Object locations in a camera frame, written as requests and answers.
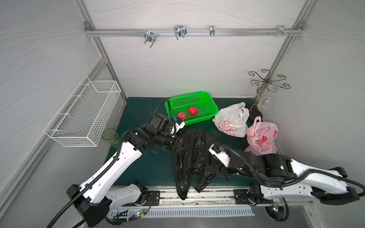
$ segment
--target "green plastic basket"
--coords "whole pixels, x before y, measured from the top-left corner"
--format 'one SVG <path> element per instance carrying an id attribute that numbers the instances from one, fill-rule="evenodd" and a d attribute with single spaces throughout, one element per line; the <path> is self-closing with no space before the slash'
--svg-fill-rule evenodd
<path id="1" fill-rule="evenodd" d="M 185 121 L 185 125 L 210 120 L 218 113 L 217 105 L 210 94 L 207 92 L 185 94 L 170 98 L 169 100 L 172 116 L 176 117 L 180 112 L 184 112 L 186 114 L 187 120 Z M 165 102 L 165 107 L 167 114 L 170 117 L 167 102 Z M 190 107 L 196 107 L 198 109 L 198 114 L 195 116 L 189 115 L 188 109 Z"/>

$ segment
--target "white plastic bag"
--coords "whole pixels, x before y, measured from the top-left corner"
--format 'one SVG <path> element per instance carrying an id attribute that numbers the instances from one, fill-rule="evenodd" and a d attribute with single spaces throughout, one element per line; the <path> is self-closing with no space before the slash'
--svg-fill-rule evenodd
<path id="1" fill-rule="evenodd" d="M 245 103 L 234 104 L 219 110 L 213 122 L 219 131 L 235 137 L 245 137 L 249 110 Z"/>

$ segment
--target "black plastic bag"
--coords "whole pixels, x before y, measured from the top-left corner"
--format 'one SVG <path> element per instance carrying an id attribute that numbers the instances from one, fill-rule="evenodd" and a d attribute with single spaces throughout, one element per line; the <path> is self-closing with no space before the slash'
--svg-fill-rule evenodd
<path id="1" fill-rule="evenodd" d="M 204 129 L 196 128 L 185 129 L 179 136 L 184 139 L 186 147 L 174 153 L 176 190 L 178 196 L 185 200 L 192 174 L 201 175 L 193 186 L 197 192 L 201 192 L 215 178 L 222 164 L 208 151 L 218 141 L 216 136 L 211 137 Z"/>

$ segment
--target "red apple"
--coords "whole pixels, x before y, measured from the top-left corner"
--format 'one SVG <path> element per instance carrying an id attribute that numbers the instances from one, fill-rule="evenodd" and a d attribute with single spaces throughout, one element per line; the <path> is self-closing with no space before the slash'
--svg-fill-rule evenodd
<path id="1" fill-rule="evenodd" d="M 196 107 L 190 107 L 188 109 L 188 112 L 191 116 L 195 116 L 196 114 L 198 114 L 198 109 Z"/>
<path id="2" fill-rule="evenodd" d="M 180 112 L 177 117 L 180 117 L 183 121 L 187 120 L 185 112 Z"/>

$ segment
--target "metal clip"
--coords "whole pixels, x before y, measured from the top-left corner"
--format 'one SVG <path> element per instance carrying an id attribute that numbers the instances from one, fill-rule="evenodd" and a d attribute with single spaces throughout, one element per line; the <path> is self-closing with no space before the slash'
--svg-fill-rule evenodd
<path id="1" fill-rule="evenodd" d="M 211 25 L 210 26 L 209 32 L 210 32 L 210 36 L 214 36 L 215 35 L 215 26 L 214 25 Z"/>
<path id="2" fill-rule="evenodd" d="M 284 25 L 282 25 L 282 26 L 279 28 L 278 32 L 276 32 L 275 34 L 276 34 L 276 36 L 285 35 L 285 32 L 284 32 Z"/>
<path id="3" fill-rule="evenodd" d="M 182 36 L 183 38 L 185 38 L 185 34 L 186 34 L 186 28 L 185 25 L 178 25 L 174 28 L 174 32 L 175 32 L 175 36 L 177 39 L 179 39 L 179 36 Z"/>
<path id="4" fill-rule="evenodd" d="M 146 42 L 151 42 L 151 45 L 150 47 L 152 47 L 152 45 L 155 43 L 156 41 L 156 37 L 155 37 L 155 34 L 153 32 L 150 32 L 150 31 L 146 31 L 146 34 L 145 34 L 145 43 Z"/>

